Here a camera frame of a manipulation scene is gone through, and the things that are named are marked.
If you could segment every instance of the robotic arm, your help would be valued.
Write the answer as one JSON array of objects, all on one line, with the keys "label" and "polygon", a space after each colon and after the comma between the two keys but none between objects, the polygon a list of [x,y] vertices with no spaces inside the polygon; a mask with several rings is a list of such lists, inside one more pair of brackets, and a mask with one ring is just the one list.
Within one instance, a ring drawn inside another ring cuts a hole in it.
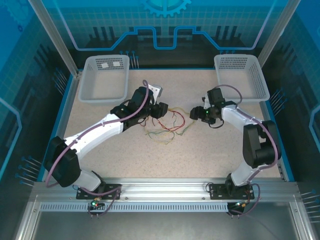
[{"label": "robotic arm", "polygon": [[243,187],[262,169],[272,167],[275,161],[275,150],[271,140],[267,137],[262,127],[257,123],[259,121],[270,133],[277,148],[277,159],[281,157],[279,140],[276,124],[273,121],[261,121],[242,111],[233,101],[225,101],[220,88],[213,88],[202,98],[204,107],[197,106],[190,112],[190,118],[193,120],[201,119],[211,127],[217,119],[229,122],[243,133],[242,154],[244,161],[225,181],[225,186],[230,197],[243,193]]},{"label": "robotic arm", "polygon": [[[63,155],[52,172],[52,176],[62,187],[76,185],[91,192],[104,192],[105,183],[103,179],[93,171],[81,169],[79,161],[88,152],[105,140],[124,132],[134,125],[139,124],[148,116],[158,119],[167,113],[168,105],[162,102],[159,104],[157,103],[157,98],[160,97],[162,88],[156,85],[148,85],[148,98],[143,108],[136,115],[124,121],[104,124],[105,122],[123,119],[134,114],[143,104],[146,91],[146,87],[139,87],[135,90],[130,100],[127,100],[121,103],[119,106],[113,108],[110,113],[107,114],[101,121],[97,122],[86,130],[65,139],[61,139],[60,137],[56,136],[50,141],[44,160],[44,167],[48,171],[52,168],[55,160],[62,153],[62,151],[66,149],[66,147],[74,140],[76,140],[76,144],[74,144]],[[84,132],[87,133],[77,140],[78,137]]]}]

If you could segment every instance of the gray basket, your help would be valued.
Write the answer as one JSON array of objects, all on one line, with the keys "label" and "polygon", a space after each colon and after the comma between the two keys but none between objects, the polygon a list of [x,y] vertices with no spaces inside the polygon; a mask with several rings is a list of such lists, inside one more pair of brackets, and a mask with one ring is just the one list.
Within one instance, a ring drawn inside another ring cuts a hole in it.
[{"label": "gray basket", "polygon": [[[237,88],[244,103],[258,103],[270,98],[258,59],[248,54],[222,54],[214,57],[218,84]],[[239,95],[229,87],[221,88],[227,101],[239,101]]]},{"label": "gray basket", "polygon": [[127,55],[88,57],[80,80],[79,101],[91,105],[122,103],[128,92],[129,61]]}]

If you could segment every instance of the gray metal floor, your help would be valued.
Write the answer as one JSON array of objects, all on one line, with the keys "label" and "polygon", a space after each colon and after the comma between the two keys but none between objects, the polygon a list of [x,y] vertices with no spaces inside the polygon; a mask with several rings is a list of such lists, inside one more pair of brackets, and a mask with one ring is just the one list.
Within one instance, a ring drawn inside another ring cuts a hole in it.
[{"label": "gray metal floor", "polygon": [[[281,240],[297,239],[287,205],[260,203],[250,214]],[[42,212],[35,240],[274,240],[261,224],[226,213],[86,213]]]}]

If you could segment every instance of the mesh basket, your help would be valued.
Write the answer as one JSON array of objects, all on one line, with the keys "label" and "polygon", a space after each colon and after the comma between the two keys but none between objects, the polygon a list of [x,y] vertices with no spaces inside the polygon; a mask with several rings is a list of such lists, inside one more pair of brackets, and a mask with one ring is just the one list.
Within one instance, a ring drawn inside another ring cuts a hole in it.
[{"label": "mesh basket", "polygon": [[[218,84],[228,84],[237,88],[244,103],[257,103],[270,98],[265,77],[258,59],[247,54],[222,54],[214,57]],[[227,101],[240,100],[236,91],[221,87]]]},{"label": "mesh basket", "polygon": [[79,86],[79,101],[92,105],[122,103],[127,97],[127,55],[91,56],[85,61]]}]

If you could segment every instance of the beige tabletop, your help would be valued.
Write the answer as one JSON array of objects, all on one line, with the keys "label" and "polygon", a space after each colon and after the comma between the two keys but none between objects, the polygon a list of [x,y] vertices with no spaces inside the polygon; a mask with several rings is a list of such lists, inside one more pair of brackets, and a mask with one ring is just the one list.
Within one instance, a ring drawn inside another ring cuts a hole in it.
[{"label": "beige tabletop", "polygon": [[[202,106],[202,97],[218,84],[214,70],[131,70],[128,99],[142,86],[143,79],[163,88],[158,102],[188,112]],[[77,93],[64,137],[97,123],[113,107],[82,103]],[[258,103],[240,107],[263,118]],[[191,120],[186,118],[186,124],[189,123]],[[184,135],[176,135],[168,144],[150,139],[144,128],[136,125],[97,146],[81,160],[80,166],[105,178],[225,178],[243,161],[242,146],[242,134],[227,122],[219,129],[211,129],[198,120]],[[278,178],[280,173],[275,166],[258,177]]]}]

